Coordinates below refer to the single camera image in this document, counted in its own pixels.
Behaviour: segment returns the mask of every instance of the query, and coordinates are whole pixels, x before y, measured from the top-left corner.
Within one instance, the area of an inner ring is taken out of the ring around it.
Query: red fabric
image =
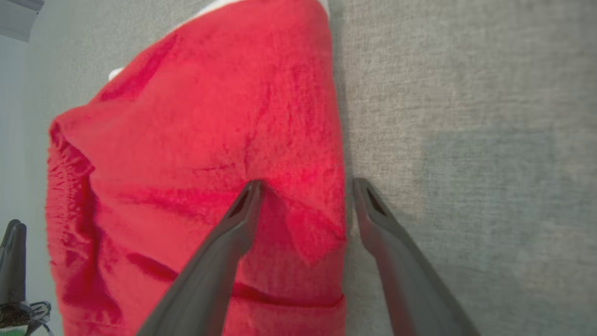
[[[225,335],[343,335],[344,168],[316,0],[178,28],[50,127],[47,222],[66,335],[133,335],[250,179],[267,183]]]

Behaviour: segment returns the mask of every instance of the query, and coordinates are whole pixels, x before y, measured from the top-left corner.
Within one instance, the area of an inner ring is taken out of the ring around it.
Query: white wall
[[[26,212],[23,90],[27,43],[0,35],[0,227]]]
[[[44,179],[32,179],[26,167],[29,148],[24,118],[26,58],[29,44],[0,35],[0,234],[11,219],[27,225],[27,300],[52,304],[50,328],[62,334],[50,266],[45,222],[38,215],[40,199],[45,199]],[[31,181],[40,185],[31,185]],[[30,195],[30,188],[39,190]],[[47,335],[43,328],[35,335]]]

